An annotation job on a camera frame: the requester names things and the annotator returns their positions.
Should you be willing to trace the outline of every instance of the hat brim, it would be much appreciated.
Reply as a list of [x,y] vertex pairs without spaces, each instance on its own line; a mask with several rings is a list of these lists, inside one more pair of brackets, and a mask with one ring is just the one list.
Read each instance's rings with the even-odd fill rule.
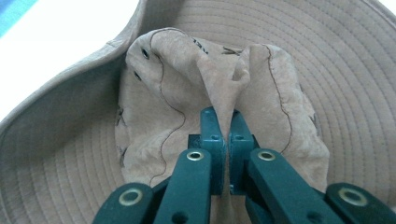
[[329,183],[396,204],[395,20],[374,0],[140,2],[116,39],[2,122],[0,222],[92,221],[124,182],[114,139],[124,53],[170,26],[228,47],[285,49],[331,152]]

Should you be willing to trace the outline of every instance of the khaki hat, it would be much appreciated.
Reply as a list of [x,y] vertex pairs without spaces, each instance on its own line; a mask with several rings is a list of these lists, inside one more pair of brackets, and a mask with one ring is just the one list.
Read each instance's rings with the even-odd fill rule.
[[141,1],[1,123],[0,223],[92,222],[118,186],[172,174],[210,105],[225,138],[236,108],[311,186],[395,206],[395,22],[374,0]]

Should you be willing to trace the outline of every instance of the white background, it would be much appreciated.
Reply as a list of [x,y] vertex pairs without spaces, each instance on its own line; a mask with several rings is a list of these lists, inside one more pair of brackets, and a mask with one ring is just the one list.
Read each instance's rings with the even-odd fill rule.
[[[380,2],[396,12],[396,0]],[[49,79],[113,39],[136,6],[137,0],[38,0],[0,38],[0,120]]]

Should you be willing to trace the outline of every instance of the beige fabric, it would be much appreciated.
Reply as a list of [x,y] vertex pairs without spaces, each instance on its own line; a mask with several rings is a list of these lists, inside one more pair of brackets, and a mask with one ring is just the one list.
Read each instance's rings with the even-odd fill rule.
[[[329,151],[317,137],[312,105],[289,54],[263,45],[248,46],[240,56],[225,52],[175,29],[150,32],[132,44],[116,129],[124,179],[154,187],[169,177],[189,133],[200,132],[200,111],[213,105],[225,139],[236,108],[262,147],[282,152],[311,186],[325,190]],[[214,199],[212,221],[247,223],[241,211],[225,206],[228,192]]]
[[124,53],[164,27],[236,49],[284,49],[330,151],[328,183],[395,206],[395,22],[375,0],[142,0],[118,37],[2,121],[0,223],[91,222],[124,183],[114,133]]

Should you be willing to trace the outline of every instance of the bucket hat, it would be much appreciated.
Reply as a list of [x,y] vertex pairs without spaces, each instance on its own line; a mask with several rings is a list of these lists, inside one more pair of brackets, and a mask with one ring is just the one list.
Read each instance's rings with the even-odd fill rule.
[[172,174],[211,105],[225,138],[236,108],[314,188],[395,206],[395,22],[374,0],[140,1],[2,121],[0,222],[92,222],[116,187]]

